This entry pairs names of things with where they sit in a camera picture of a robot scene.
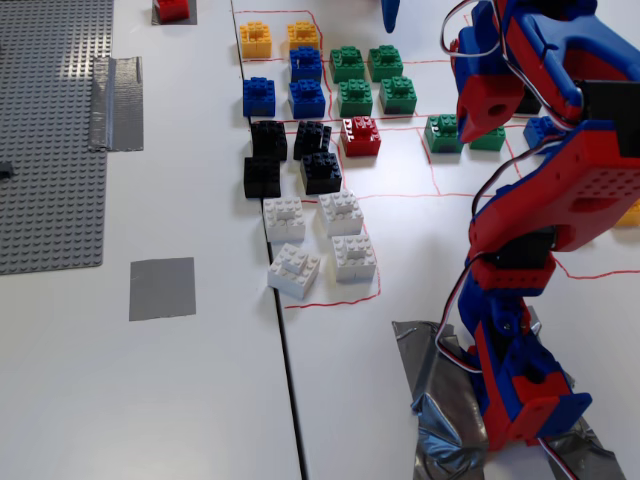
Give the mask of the red and blue gripper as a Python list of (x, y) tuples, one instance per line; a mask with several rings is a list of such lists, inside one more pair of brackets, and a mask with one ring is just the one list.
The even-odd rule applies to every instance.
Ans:
[(452, 59), (458, 90), (458, 137), (470, 143), (511, 118), (524, 96), (522, 81), (503, 58), (493, 3), (479, 1), (473, 25), (458, 36)]

